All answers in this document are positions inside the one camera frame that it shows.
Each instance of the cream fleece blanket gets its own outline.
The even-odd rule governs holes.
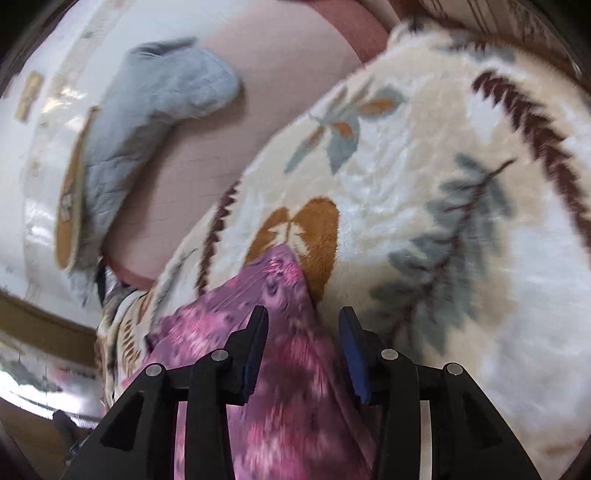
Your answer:
[[[107,394],[154,321],[286,242],[327,327],[351,305],[416,361],[460,362],[558,479],[591,433],[589,158],[574,81],[403,25],[269,142],[133,302],[111,333]]]

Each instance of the light blue oven mitt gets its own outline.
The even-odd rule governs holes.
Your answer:
[[[67,274],[82,305],[93,289],[100,246],[135,179],[170,128],[232,101],[240,81],[195,38],[131,50],[90,125],[82,149],[85,193],[79,250]]]

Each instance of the metal screw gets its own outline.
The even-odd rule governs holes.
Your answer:
[[[385,348],[382,350],[382,358],[384,360],[396,360],[398,358],[398,352],[392,348]]]
[[[447,366],[447,371],[450,372],[452,375],[460,375],[461,373],[463,373],[464,369],[461,365],[449,364]]]
[[[149,365],[148,368],[146,368],[146,375],[148,375],[149,377],[157,377],[158,375],[160,375],[160,372],[162,371],[162,367],[158,364],[152,364]]]
[[[212,352],[212,360],[216,362],[223,362],[229,356],[230,354],[226,352],[223,348],[220,348],[219,350],[215,350]]]

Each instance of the pink fabric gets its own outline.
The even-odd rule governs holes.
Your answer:
[[[335,347],[320,330],[302,271],[286,245],[164,318],[140,371],[153,362],[190,365],[223,347],[257,304],[268,310],[269,334],[256,389],[244,407],[228,407],[237,480],[369,479],[374,441],[347,394]],[[182,404],[177,480],[184,478],[185,418]]]
[[[351,27],[343,36],[307,3],[265,1],[201,43],[236,70],[243,92],[226,109],[176,128],[147,165],[103,246],[121,280],[149,287],[272,135],[361,67],[347,38],[364,58],[385,48],[386,31],[355,1],[317,7],[322,15],[352,11],[356,22],[349,15],[339,23]]]

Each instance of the blue gripper pad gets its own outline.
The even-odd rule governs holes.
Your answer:
[[[242,395],[245,398],[250,397],[254,393],[256,379],[261,369],[262,354],[265,350],[267,334],[269,332],[269,314],[267,313],[267,309],[261,305],[257,305],[252,311],[246,328],[250,327],[251,323],[256,329],[253,334],[254,338],[251,348],[244,363]]]
[[[351,307],[345,307],[339,313],[339,336],[355,394],[363,404],[367,405],[371,391],[369,389],[368,366],[363,358],[360,345],[364,340],[364,332]]]

